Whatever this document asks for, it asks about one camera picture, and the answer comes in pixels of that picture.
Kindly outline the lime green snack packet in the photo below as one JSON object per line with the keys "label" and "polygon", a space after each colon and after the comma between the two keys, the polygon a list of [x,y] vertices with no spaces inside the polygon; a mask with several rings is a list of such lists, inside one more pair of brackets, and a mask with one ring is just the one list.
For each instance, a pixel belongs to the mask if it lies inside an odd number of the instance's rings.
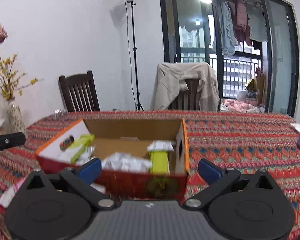
{"label": "lime green snack packet", "polygon": [[168,152],[167,151],[154,151],[149,152],[150,160],[152,166],[150,172],[152,174],[169,174],[169,162],[168,162]]}

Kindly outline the floral ceramic vase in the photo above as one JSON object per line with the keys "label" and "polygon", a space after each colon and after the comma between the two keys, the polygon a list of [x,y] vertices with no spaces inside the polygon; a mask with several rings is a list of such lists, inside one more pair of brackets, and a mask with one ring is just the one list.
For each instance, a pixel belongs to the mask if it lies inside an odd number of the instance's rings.
{"label": "floral ceramic vase", "polygon": [[8,101],[7,115],[10,123],[11,131],[13,133],[21,132],[27,136],[25,124],[19,106],[15,103],[14,99]]}

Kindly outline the white grey snack packet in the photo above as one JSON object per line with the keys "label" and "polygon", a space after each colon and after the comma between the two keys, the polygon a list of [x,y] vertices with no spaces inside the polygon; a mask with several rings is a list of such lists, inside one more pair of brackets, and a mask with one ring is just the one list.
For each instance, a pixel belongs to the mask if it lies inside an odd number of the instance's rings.
{"label": "white grey snack packet", "polygon": [[146,173],[151,166],[150,160],[134,157],[129,153],[115,152],[102,161],[102,169],[112,171]]}

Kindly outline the orange cardboard box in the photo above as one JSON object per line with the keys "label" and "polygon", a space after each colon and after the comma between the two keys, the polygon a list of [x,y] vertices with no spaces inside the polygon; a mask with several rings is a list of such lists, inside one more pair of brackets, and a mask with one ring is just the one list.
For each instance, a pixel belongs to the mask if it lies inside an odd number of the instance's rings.
{"label": "orange cardboard box", "polygon": [[189,176],[183,119],[79,119],[40,146],[36,158],[46,173],[97,158],[94,182],[121,198],[183,201]]}

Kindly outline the white pink packet on table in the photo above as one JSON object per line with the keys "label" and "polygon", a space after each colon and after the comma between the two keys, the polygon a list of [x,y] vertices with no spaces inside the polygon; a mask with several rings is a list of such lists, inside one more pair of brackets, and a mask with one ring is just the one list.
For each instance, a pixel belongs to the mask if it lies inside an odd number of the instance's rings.
{"label": "white pink packet on table", "polygon": [[7,208],[12,199],[15,197],[18,190],[21,188],[22,184],[26,180],[27,177],[19,179],[16,183],[10,186],[0,197],[0,206]]}

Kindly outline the yellow flower branches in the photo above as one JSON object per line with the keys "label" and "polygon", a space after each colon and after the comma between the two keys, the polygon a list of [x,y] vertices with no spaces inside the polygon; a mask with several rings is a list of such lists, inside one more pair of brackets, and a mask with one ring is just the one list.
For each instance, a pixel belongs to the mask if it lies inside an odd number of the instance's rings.
{"label": "yellow flower branches", "polygon": [[6,59],[0,58],[0,94],[7,102],[15,99],[15,93],[22,95],[24,89],[44,80],[34,77],[29,80],[27,84],[20,85],[21,79],[25,77],[27,73],[19,73],[14,67],[17,57],[17,54],[13,54]]}

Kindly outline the patterned red tablecloth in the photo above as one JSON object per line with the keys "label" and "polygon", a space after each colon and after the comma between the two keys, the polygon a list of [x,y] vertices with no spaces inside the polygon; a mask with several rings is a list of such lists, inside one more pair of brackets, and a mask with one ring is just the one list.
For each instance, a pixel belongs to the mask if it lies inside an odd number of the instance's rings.
{"label": "patterned red tablecloth", "polygon": [[[23,146],[0,152],[0,196],[39,166],[35,153],[77,119],[184,119],[189,136],[190,177],[186,196],[205,187],[197,173],[199,159],[251,174],[267,169],[290,200],[295,224],[290,239],[300,239],[300,149],[293,119],[283,114],[235,114],[198,111],[72,112],[47,116],[28,127]],[[9,239],[0,206],[0,239]]]}

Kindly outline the pink plush pile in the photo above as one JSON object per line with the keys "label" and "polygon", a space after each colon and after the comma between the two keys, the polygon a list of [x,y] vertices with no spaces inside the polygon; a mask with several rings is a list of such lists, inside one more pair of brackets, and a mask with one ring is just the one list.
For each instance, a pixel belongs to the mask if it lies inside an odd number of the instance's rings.
{"label": "pink plush pile", "polygon": [[233,113],[247,113],[255,109],[255,106],[248,104],[245,101],[232,99],[225,99],[223,105]]}

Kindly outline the chair with beige jacket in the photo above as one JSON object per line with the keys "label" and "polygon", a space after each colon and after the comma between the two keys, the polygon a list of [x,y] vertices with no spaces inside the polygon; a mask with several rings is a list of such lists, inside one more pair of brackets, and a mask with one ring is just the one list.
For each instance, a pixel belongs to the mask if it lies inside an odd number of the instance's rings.
{"label": "chair with beige jacket", "polygon": [[169,105],[169,110],[182,110],[182,111],[199,111],[199,98],[200,91],[199,80],[188,79],[185,80],[187,90],[180,91],[179,95]]}

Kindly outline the dark wooden chair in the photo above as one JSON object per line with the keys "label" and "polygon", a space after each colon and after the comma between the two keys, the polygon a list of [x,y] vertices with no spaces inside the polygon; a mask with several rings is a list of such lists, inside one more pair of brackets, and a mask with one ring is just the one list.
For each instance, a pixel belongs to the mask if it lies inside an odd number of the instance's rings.
{"label": "dark wooden chair", "polygon": [[59,86],[68,112],[100,111],[93,72],[72,76],[60,76]]}

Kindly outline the beige jacket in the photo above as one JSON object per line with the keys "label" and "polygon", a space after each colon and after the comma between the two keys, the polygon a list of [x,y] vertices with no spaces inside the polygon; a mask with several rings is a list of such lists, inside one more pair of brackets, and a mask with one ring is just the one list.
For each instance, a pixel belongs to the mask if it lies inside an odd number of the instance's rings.
{"label": "beige jacket", "polygon": [[215,71],[206,62],[158,64],[150,109],[167,110],[180,92],[189,90],[186,80],[199,81],[200,111],[218,111],[218,81]]}

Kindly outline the hanging light blue garment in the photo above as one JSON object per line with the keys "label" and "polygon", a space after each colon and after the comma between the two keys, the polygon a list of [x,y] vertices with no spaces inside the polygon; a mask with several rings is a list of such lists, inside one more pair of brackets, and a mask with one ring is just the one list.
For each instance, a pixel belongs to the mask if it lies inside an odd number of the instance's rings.
{"label": "hanging light blue garment", "polygon": [[216,15],[221,37],[221,51],[223,56],[234,56],[238,42],[234,36],[229,0],[216,0]]}

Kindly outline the black framed sliding door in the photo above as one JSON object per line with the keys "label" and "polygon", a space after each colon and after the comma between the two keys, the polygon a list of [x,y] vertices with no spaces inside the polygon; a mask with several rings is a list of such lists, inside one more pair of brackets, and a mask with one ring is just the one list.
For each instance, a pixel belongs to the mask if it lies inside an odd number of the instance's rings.
{"label": "black framed sliding door", "polygon": [[160,0],[164,60],[208,63],[219,109],[293,116],[299,44],[281,0]]}

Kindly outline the hanging pink garment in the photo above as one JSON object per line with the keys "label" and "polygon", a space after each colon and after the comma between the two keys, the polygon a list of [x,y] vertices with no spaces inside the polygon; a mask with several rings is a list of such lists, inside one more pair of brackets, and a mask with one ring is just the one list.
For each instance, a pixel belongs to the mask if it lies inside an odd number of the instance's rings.
{"label": "hanging pink garment", "polygon": [[231,0],[228,2],[228,7],[230,8],[234,36],[237,42],[246,42],[247,45],[252,46],[250,27],[248,24],[249,16],[243,1]]}

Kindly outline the studio light on stand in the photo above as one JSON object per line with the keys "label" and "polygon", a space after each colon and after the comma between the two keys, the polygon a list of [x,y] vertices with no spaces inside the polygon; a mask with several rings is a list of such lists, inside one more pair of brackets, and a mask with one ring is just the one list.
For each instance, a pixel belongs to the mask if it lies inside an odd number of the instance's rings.
{"label": "studio light on stand", "polygon": [[138,65],[137,65],[137,56],[136,56],[137,47],[136,47],[136,42],[135,42],[135,21],[134,21],[135,0],[125,0],[125,3],[130,4],[130,8],[131,8],[132,41],[133,41],[133,56],[134,56],[134,71],[135,71],[135,86],[136,86],[135,109],[137,111],[144,111],[141,101],[140,101]]}

